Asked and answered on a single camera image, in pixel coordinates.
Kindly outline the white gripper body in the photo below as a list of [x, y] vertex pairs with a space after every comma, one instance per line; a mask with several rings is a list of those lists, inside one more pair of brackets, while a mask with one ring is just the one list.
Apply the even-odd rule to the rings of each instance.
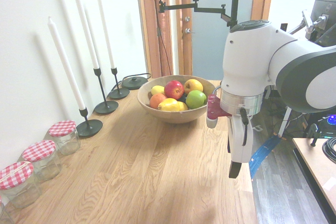
[[231, 159], [237, 163], [248, 163], [252, 156], [253, 127], [251, 116], [248, 116], [246, 144], [244, 143], [245, 125], [240, 115], [228, 117], [228, 137]]

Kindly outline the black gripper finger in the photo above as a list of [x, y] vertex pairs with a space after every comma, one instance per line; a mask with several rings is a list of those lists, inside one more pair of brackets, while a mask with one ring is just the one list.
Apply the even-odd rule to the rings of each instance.
[[242, 166], [241, 163], [231, 161], [230, 169], [229, 169], [229, 178], [237, 178], [237, 176], [239, 175], [241, 166]]

